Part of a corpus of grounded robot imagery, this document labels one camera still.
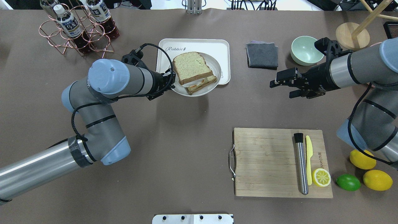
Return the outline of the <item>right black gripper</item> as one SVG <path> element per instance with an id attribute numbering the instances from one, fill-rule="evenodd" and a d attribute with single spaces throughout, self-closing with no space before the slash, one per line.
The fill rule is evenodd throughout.
<path id="1" fill-rule="evenodd" d="M 329 72 L 320 68 L 312 68 L 306 73 L 290 68 L 277 72 L 275 80 L 270 81 L 270 88 L 277 86 L 295 87 L 297 90 L 289 93 L 289 98 L 306 97 L 307 99 L 325 95 L 333 91 L 333 81 Z"/>

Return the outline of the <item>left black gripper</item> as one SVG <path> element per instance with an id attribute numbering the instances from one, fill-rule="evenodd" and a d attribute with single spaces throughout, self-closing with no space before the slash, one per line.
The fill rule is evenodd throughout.
<path id="1" fill-rule="evenodd" d="M 165 91 L 175 88 L 175 72 L 168 69 L 165 73 L 151 71 L 153 77 L 153 86 L 147 94 L 148 100 L 153 100 L 164 94 Z"/>

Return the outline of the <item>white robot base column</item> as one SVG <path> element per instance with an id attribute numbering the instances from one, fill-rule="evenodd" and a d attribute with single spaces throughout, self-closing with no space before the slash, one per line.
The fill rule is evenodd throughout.
<path id="1" fill-rule="evenodd" d="M 158 214 L 152 224 L 233 224 L 232 214 Z"/>

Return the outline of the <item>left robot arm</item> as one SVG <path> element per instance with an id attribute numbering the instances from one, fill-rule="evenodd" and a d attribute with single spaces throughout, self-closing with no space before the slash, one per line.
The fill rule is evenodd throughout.
<path id="1" fill-rule="evenodd" d="M 62 93 L 74 136 L 2 168 L 1 205 L 96 161 L 111 165 L 127 157 L 131 147 L 112 103 L 129 97 L 156 98 L 174 81 L 173 68 L 158 73 L 139 59 L 96 60 L 86 77 Z"/>

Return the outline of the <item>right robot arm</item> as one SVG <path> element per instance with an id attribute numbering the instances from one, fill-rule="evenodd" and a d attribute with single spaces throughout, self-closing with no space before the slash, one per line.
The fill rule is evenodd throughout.
<path id="1" fill-rule="evenodd" d="M 289 86 L 290 98 L 308 99 L 354 85 L 368 84 L 337 136 L 360 152 L 372 151 L 370 158 L 397 169 L 397 38 L 359 51 L 343 50 L 327 37 L 314 43 L 326 62 L 305 73 L 290 68 L 277 73 L 270 87 Z"/>

